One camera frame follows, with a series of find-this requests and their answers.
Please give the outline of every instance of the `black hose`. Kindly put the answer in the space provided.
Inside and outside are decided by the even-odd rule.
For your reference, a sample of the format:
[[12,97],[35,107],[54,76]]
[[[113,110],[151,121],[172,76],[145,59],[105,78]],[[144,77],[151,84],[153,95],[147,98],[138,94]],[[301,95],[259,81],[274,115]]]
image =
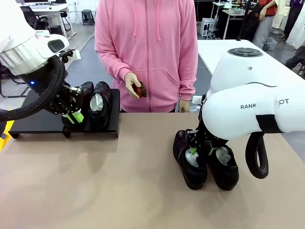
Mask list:
[[[258,179],[266,178],[269,173],[268,158],[263,137],[263,132],[252,133],[249,137],[245,153],[248,168],[252,175]],[[257,163],[257,156],[259,157],[260,165]]]
[[245,24],[246,24],[246,21],[247,21],[248,12],[249,12],[249,10],[251,8],[251,3],[252,3],[252,1],[248,0],[246,5],[245,5],[246,9],[244,11],[243,24],[242,24],[242,26],[240,28],[239,33],[238,33],[238,36],[237,36],[237,39],[236,39],[237,41],[241,41],[241,39],[242,39],[242,34],[243,34],[244,27],[245,27]]
[[36,101],[28,106],[0,113],[0,122],[18,120],[31,116],[42,110],[55,98],[62,85],[62,82],[64,81],[65,67],[63,62],[57,56],[49,59],[49,64],[52,64],[54,67],[54,76],[52,77],[52,80],[46,90]]

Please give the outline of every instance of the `hand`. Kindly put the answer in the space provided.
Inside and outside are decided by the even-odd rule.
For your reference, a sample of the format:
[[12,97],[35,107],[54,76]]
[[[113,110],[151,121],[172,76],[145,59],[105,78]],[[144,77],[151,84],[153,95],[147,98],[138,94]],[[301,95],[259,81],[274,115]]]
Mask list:
[[259,21],[262,21],[265,18],[266,12],[267,12],[267,9],[263,8],[260,15],[259,15]]
[[179,109],[178,112],[184,112],[187,113],[190,111],[190,101],[186,101],[186,100],[180,100],[179,101]]
[[137,76],[130,72],[130,73],[127,73],[125,75],[125,85],[126,85],[126,89],[129,93],[129,95],[132,97],[132,98],[136,98],[136,99],[139,99],[139,96],[137,95],[137,93],[133,90],[132,88],[132,85],[136,85],[137,87],[141,87],[141,84],[140,82],[138,81],[138,78]]

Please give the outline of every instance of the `red shirt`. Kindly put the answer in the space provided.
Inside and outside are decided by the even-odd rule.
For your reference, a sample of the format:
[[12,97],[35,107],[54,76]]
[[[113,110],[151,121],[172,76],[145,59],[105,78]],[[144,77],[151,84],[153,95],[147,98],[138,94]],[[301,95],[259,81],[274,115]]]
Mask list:
[[[261,6],[265,6],[270,2],[272,2],[272,0],[258,0],[258,4],[260,4]],[[272,7],[269,7],[267,9],[266,15],[273,16],[276,15],[276,12],[277,12],[277,4],[273,5]]]

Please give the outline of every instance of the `black shoe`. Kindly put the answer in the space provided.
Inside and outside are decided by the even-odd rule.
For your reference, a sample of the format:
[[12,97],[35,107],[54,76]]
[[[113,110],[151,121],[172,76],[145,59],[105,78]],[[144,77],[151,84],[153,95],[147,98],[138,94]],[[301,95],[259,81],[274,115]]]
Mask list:
[[90,101],[95,94],[99,94],[102,97],[103,108],[101,111],[93,111],[89,107],[89,119],[93,127],[101,128],[108,124],[113,98],[109,85],[103,81],[96,84]]
[[[81,86],[78,86],[76,88],[80,88],[80,87],[81,87],[81,95],[82,95],[81,114],[84,116],[84,118],[86,118],[88,116],[90,97],[94,90],[93,83],[91,81],[87,81],[83,83]],[[71,123],[68,118],[63,116],[61,117],[61,120],[66,127],[75,127],[79,125],[79,123],[76,124]]]
[[216,150],[208,155],[207,163],[218,187],[222,190],[230,191],[239,180],[239,172],[232,149],[228,146],[225,146],[225,148],[228,149],[228,154],[231,156],[227,166],[218,160]]
[[207,168],[203,154],[199,153],[197,163],[199,167],[192,166],[185,157],[185,152],[188,149],[186,131],[180,130],[177,132],[173,144],[173,155],[178,162],[184,180],[190,189],[201,189],[206,181]]

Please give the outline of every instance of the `desk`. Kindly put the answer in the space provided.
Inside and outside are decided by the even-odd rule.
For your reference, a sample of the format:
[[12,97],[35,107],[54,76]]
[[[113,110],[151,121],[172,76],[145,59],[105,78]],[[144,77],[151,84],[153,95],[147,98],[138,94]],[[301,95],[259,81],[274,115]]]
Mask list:
[[224,6],[224,5],[225,5],[225,2],[213,2],[213,7],[212,7],[211,18],[213,18],[214,6],[217,6],[216,15],[215,15],[215,17],[214,17],[214,19],[215,19],[215,25],[214,25],[214,28],[216,28],[216,26],[217,26],[217,22],[218,22],[218,11],[219,11],[219,7],[220,7],[220,6]]
[[224,6],[225,2],[213,2],[211,18],[213,17],[214,5],[217,6],[217,11],[216,11],[216,16],[215,16],[217,18],[219,7]]
[[179,129],[198,114],[121,114],[120,136],[20,136],[0,154],[0,228],[301,228],[305,166],[280,134],[266,135],[269,176],[254,178],[247,137],[230,141],[240,170],[232,191],[211,174],[190,190],[173,157]]
[[[69,6],[72,6],[72,4],[59,4],[54,6],[48,6],[44,9],[32,9],[36,16],[56,16],[56,24],[61,25],[61,30],[63,35],[69,40],[72,36],[76,34],[76,32],[73,31],[70,14],[69,14]],[[61,20],[61,12],[66,11],[69,18],[69,23],[71,25],[71,35],[67,35],[67,32],[65,31],[65,28],[63,26],[63,22]]]
[[289,75],[291,80],[302,81],[303,79],[295,74],[293,71],[289,70],[275,58],[264,52],[263,50],[256,47],[249,41],[246,40],[200,40],[198,41],[198,53],[204,62],[205,66],[211,73],[214,71],[218,65],[218,62],[222,56],[230,49],[234,48],[253,48],[261,51],[263,54],[269,57],[268,66],[274,69],[274,74]]
[[232,20],[242,20],[241,19],[238,19],[236,18],[237,16],[244,16],[244,13],[245,13],[245,10],[241,9],[241,13],[239,14],[236,14],[236,13],[230,13],[229,10],[223,10],[224,13],[228,14],[228,20],[227,20],[227,24],[225,26],[225,30],[224,30],[224,37],[223,37],[223,40],[225,39],[226,35],[227,35],[227,30],[228,30],[228,25],[229,25],[229,20],[230,20],[230,16],[232,16]]

